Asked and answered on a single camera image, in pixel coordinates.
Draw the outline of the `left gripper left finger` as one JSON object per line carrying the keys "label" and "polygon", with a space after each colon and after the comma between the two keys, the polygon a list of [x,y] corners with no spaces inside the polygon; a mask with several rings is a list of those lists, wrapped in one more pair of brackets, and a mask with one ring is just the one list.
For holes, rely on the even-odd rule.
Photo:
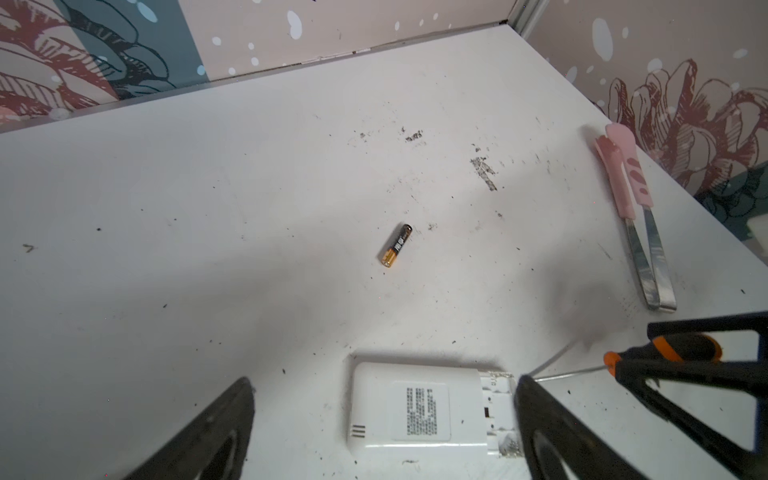
{"label": "left gripper left finger", "polygon": [[128,477],[238,479],[254,415],[251,382],[241,377]]}

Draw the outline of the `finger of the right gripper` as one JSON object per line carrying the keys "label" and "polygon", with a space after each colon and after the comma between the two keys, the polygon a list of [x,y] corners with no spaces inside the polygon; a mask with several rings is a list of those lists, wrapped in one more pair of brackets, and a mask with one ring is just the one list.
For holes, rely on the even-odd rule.
{"label": "finger of the right gripper", "polygon": [[647,385],[649,380],[670,381],[715,389],[739,391],[756,400],[767,399],[767,364],[759,361],[666,362],[621,360],[614,378],[648,410],[683,432],[709,456],[739,479],[765,479],[767,452],[744,449],[689,414]]}
{"label": "finger of the right gripper", "polygon": [[671,320],[651,322],[647,325],[649,339],[659,336],[681,333],[708,333],[754,331],[759,335],[767,334],[767,312],[742,313],[703,319]]}

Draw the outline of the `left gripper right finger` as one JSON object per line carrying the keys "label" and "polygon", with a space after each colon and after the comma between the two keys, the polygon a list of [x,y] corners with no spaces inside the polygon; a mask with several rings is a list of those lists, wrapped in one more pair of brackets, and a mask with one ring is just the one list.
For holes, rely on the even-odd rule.
{"label": "left gripper right finger", "polygon": [[528,375],[517,383],[514,408],[532,478],[645,477]]}

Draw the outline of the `orange black screwdriver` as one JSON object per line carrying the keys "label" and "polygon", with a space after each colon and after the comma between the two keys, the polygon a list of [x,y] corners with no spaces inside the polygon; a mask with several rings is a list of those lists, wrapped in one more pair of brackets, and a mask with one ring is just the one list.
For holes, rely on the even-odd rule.
{"label": "orange black screwdriver", "polygon": [[600,371],[615,375],[616,366],[621,360],[666,360],[670,362],[709,361],[717,363],[722,358],[721,345],[704,333],[679,333],[657,336],[648,343],[629,348],[622,352],[609,351],[603,356],[603,365],[543,377],[536,377],[537,382],[546,382],[572,378]]}

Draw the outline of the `white remote control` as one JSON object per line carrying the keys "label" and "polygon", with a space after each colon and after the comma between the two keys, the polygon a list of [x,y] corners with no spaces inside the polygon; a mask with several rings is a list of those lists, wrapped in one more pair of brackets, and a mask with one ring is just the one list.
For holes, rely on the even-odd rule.
{"label": "white remote control", "polygon": [[506,372],[361,363],[347,446],[359,458],[402,462],[520,457],[516,386]]}

